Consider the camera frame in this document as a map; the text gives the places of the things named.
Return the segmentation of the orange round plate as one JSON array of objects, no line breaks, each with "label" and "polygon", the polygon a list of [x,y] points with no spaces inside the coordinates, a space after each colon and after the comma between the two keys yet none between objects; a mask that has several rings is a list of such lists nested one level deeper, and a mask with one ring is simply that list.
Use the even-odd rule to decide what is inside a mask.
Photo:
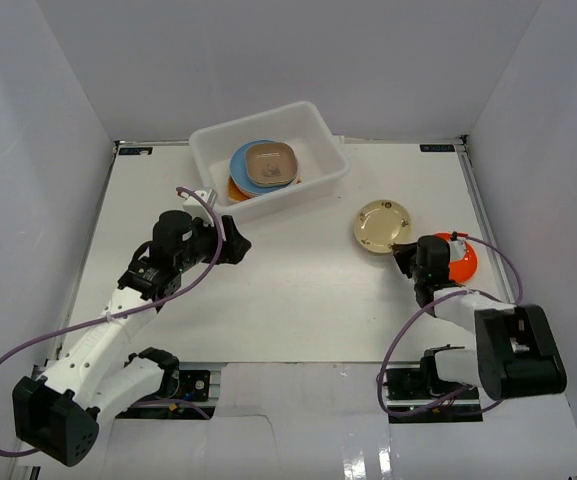
[{"label": "orange round plate", "polygon": [[[450,234],[448,232],[438,232],[435,233],[435,236],[448,243]],[[464,237],[462,238],[468,244],[468,256],[460,262],[451,262],[449,260],[449,279],[459,284],[468,282],[478,269],[478,257],[474,248]]]}]

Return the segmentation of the small floral cream plate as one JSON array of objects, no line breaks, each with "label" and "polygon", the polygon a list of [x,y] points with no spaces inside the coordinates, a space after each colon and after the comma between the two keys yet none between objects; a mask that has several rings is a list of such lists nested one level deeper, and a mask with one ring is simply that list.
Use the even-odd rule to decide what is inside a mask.
[{"label": "small floral cream plate", "polygon": [[412,221],[408,211],[393,200],[381,199],[364,205],[353,221],[358,244],[373,254],[388,254],[409,242]]}]

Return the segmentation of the woven bamboo fan tray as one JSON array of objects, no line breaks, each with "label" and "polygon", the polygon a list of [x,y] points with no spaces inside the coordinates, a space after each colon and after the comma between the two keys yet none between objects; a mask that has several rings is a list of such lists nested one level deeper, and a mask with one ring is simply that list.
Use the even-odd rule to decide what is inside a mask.
[{"label": "woven bamboo fan tray", "polygon": [[240,203],[249,199],[249,196],[239,189],[231,177],[228,178],[227,195],[229,200],[234,203]]}]

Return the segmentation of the blue round plate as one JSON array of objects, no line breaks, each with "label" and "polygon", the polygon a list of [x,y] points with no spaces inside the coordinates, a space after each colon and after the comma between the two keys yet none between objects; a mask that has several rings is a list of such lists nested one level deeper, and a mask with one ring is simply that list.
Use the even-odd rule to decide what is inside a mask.
[{"label": "blue round plate", "polygon": [[259,187],[255,185],[248,177],[246,172],[246,167],[244,165],[244,154],[246,153],[247,149],[253,145],[264,143],[264,142],[278,142],[272,140],[257,140],[249,142],[243,146],[241,146],[232,156],[230,160],[230,177],[234,180],[237,184],[239,189],[244,192],[246,195],[251,197],[257,197],[264,194],[274,193],[276,191],[282,190],[287,188],[288,186],[294,185],[299,182],[298,180],[292,184],[285,185],[285,186],[274,186],[274,187]]}]

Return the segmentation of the brown square plate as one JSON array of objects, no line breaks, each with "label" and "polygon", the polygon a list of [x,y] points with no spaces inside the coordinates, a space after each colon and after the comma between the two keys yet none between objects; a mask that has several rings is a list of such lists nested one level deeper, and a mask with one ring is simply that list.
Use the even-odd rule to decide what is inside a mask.
[{"label": "brown square plate", "polygon": [[264,142],[244,154],[249,179],[259,187],[285,186],[298,180],[300,165],[293,149],[282,142]]}]

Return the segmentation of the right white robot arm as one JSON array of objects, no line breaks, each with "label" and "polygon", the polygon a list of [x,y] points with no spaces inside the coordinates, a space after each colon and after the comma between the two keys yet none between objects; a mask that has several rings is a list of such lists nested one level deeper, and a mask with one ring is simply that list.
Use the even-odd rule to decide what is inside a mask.
[{"label": "right white robot arm", "polygon": [[494,299],[451,278],[451,265],[471,244],[491,244],[461,232],[425,235],[396,245],[393,257],[413,281],[421,314],[451,322],[474,337],[474,347],[441,346],[420,360],[421,390],[440,399],[455,385],[484,390],[495,401],[565,391],[567,374],[542,307]]}]

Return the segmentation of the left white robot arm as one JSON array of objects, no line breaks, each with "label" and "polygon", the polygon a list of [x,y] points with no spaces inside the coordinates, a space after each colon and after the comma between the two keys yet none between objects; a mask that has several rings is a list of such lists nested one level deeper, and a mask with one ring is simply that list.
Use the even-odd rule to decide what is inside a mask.
[{"label": "left white robot arm", "polygon": [[102,323],[85,330],[38,378],[12,391],[17,437],[73,467],[92,449],[100,428],[137,401],[173,396],[179,360],[153,347],[132,354],[116,373],[119,355],[181,289],[182,275],[199,263],[236,265],[251,243],[232,216],[210,224],[181,210],[162,213],[149,241],[134,252],[118,280]]}]

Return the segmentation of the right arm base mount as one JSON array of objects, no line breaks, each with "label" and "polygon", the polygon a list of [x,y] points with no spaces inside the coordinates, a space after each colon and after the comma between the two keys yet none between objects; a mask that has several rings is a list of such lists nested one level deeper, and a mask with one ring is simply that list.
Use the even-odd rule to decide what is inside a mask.
[{"label": "right arm base mount", "polygon": [[[387,407],[397,412],[412,411],[433,400],[419,366],[387,369],[383,389]],[[478,391],[468,390],[431,410],[414,416],[389,416],[388,421],[391,425],[482,422],[481,408]]]}]

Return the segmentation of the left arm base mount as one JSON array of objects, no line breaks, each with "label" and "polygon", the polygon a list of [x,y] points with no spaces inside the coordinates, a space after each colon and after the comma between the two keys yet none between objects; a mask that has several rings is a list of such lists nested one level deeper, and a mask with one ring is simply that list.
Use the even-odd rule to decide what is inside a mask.
[{"label": "left arm base mount", "polygon": [[181,370],[174,394],[167,399],[145,397],[117,418],[134,420],[210,420],[215,411],[210,370]]}]

